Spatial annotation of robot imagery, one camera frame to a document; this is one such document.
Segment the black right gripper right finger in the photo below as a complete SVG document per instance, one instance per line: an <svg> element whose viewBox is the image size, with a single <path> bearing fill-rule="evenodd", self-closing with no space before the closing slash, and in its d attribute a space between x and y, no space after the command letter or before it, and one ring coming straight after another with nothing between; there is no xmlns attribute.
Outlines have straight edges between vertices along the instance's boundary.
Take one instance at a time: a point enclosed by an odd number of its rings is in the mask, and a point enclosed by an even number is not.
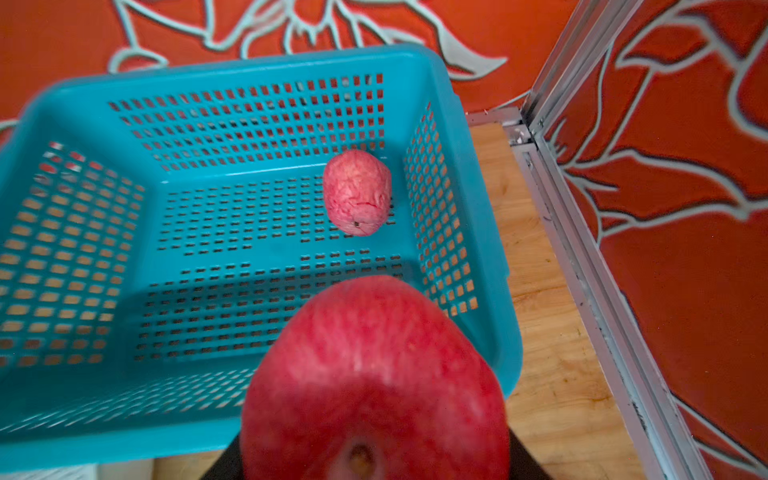
<svg viewBox="0 0 768 480"><path fill-rule="evenodd" d="M551 480L512 429L509 432L509 480Z"/></svg>

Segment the red apple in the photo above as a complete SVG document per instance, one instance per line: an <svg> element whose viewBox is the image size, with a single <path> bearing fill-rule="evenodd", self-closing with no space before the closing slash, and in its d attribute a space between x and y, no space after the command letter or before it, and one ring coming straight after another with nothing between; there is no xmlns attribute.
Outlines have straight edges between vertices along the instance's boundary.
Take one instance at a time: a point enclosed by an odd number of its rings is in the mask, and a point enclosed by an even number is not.
<svg viewBox="0 0 768 480"><path fill-rule="evenodd" d="M504 479L500 385L459 328L390 276L315 295L257 367L248 479Z"/></svg>
<svg viewBox="0 0 768 480"><path fill-rule="evenodd" d="M392 174L372 154L347 150L325 166L323 200L330 222L343 233L370 236L388 219Z"/></svg>

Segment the teal right plastic basket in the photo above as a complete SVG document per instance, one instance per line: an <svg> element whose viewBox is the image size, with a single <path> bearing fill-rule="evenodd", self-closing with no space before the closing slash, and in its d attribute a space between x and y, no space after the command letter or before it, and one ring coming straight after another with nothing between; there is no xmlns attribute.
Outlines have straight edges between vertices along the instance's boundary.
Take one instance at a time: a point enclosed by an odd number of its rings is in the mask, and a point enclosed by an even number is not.
<svg viewBox="0 0 768 480"><path fill-rule="evenodd" d="M326 164L392 174L386 223L334 226ZM314 294L418 288L504 393L522 369L509 269L443 61L379 46L60 83L1 151L1 469L219 449Z"/></svg>

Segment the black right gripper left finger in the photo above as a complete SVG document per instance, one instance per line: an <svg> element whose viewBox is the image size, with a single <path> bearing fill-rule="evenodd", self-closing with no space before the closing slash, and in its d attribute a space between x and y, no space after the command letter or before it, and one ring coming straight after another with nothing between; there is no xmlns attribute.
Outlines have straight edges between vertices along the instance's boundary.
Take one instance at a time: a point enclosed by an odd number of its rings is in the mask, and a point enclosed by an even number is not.
<svg viewBox="0 0 768 480"><path fill-rule="evenodd" d="M201 480L243 480L243 462L240 435L237 435Z"/></svg>

